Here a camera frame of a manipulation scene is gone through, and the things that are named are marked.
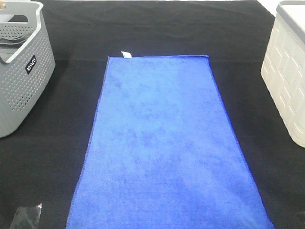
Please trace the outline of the blue microfibre towel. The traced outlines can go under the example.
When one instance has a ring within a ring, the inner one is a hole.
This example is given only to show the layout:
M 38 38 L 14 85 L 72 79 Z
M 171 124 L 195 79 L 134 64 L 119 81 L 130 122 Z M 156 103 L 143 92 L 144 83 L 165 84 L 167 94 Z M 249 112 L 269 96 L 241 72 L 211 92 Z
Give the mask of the blue microfibre towel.
M 273 228 L 207 55 L 109 57 L 66 228 Z

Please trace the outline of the black fabric table mat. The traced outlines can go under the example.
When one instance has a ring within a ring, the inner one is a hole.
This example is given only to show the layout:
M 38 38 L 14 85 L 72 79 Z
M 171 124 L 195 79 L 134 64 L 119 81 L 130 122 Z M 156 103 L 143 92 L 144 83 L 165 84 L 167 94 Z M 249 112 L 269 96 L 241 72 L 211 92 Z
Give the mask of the black fabric table mat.
M 65 227 L 109 56 L 208 55 L 234 132 L 277 229 L 305 226 L 305 150 L 290 137 L 260 70 L 274 16 L 255 0 L 45 0 L 56 67 L 19 128 L 0 140 L 0 226 L 42 204 Z

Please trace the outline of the grey perforated plastic basket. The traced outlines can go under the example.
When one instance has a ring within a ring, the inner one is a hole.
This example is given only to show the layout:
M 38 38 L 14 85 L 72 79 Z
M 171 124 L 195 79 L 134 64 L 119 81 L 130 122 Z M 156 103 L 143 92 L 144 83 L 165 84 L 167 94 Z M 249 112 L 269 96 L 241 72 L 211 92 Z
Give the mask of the grey perforated plastic basket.
M 7 60 L 0 60 L 0 136 L 12 134 L 23 122 L 45 89 L 55 59 L 42 13 L 43 4 L 29 0 L 2 0 L 1 15 L 21 15 L 27 21 L 0 24 L 0 38 L 30 33 L 26 42 Z

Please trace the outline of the white plastic storage box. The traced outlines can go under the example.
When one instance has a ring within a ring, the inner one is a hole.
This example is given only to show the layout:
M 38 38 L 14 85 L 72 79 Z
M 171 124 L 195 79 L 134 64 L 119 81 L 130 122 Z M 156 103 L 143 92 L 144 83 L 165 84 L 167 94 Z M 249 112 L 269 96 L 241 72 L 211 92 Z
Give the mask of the white plastic storage box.
M 305 145 L 305 2 L 278 3 L 261 76 L 292 140 Z

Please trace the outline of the grey cloth in basket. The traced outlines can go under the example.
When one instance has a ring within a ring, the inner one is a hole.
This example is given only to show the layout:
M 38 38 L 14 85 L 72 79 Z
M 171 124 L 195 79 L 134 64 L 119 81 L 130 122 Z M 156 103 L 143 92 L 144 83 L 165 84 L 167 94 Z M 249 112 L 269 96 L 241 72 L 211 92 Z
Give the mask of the grey cloth in basket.
M 16 38 L 0 39 L 0 59 L 7 61 L 30 37 L 30 33 L 23 34 Z

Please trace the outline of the clear tape strip left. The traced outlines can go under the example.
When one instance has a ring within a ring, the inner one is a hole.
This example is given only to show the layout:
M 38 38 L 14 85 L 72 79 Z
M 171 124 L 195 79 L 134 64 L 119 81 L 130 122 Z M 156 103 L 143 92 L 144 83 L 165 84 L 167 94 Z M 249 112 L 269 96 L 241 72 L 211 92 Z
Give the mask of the clear tape strip left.
M 42 203 L 34 207 L 18 207 L 9 229 L 37 229 Z

